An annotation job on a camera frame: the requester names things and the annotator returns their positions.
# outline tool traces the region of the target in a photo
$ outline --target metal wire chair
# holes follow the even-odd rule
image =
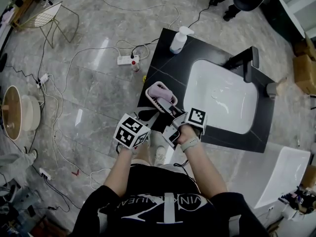
[[[59,11],[60,7],[65,8],[66,10],[72,12],[73,14],[75,14],[78,17],[78,21],[77,21],[77,26],[76,26],[76,30],[75,33],[73,35],[73,37],[71,38],[71,40],[69,40],[66,35],[64,34],[64,32],[60,29],[59,27],[59,21],[56,19],[56,15],[57,12]],[[53,35],[52,35],[52,39],[51,42],[48,40],[48,34],[45,35],[42,27],[47,25],[48,23],[53,22],[56,24],[56,28],[53,31]],[[54,43],[53,43],[53,37],[54,37],[54,33],[56,31],[56,29],[58,28],[60,30],[60,32],[62,33],[62,35],[65,37],[65,39],[71,43],[71,41],[74,39],[74,37],[76,36],[78,27],[79,27],[79,15],[75,12],[73,12],[72,10],[66,8],[65,6],[62,5],[62,2],[59,2],[57,4],[54,4],[48,8],[46,8],[45,10],[43,10],[42,12],[38,13],[37,15],[31,17],[30,19],[28,19],[25,23],[23,23],[22,25],[17,25],[20,29],[25,29],[25,28],[40,28],[41,32],[43,33],[43,35],[45,36],[47,42],[49,43],[49,45],[51,46],[51,48],[54,48]]]

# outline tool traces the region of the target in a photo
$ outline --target black faucet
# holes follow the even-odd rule
[[[251,82],[252,67],[259,69],[259,52],[254,46],[230,58],[224,65],[224,68],[232,70],[243,65],[243,81]]]

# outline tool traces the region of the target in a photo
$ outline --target black countertop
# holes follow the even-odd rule
[[[162,30],[147,73],[138,107],[153,107],[145,95],[145,90],[156,81],[162,81],[178,98],[177,107],[183,109],[183,100],[193,63],[204,59],[223,66],[232,57],[229,53],[193,37],[188,37],[182,51],[174,55],[170,52],[169,48],[175,34],[176,32],[172,30]],[[232,70],[232,72],[242,76],[242,67]],[[271,100],[266,95],[265,88],[268,83],[274,81],[257,69],[252,69],[251,72],[252,82],[258,90],[257,108],[251,129],[246,134],[238,134],[207,126],[205,135],[201,138],[203,142],[240,150],[264,152],[275,104],[274,100]],[[160,114],[152,129],[162,133],[166,125],[170,124],[170,117],[166,114]]]

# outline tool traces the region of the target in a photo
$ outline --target black t-shirt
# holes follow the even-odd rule
[[[99,216],[107,215],[107,228],[99,234]],[[240,236],[268,237],[243,196],[222,193],[202,196],[195,183],[181,173],[132,166],[127,191],[119,198],[101,186],[84,203],[71,236],[191,235],[228,237],[229,219],[241,215]]]

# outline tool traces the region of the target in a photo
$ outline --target hand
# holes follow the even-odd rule
[[[193,137],[196,137],[196,133],[190,125],[184,124],[180,126],[180,137],[178,139],[178,143],[180,145],[185,143],[187,140],[192,139]]]

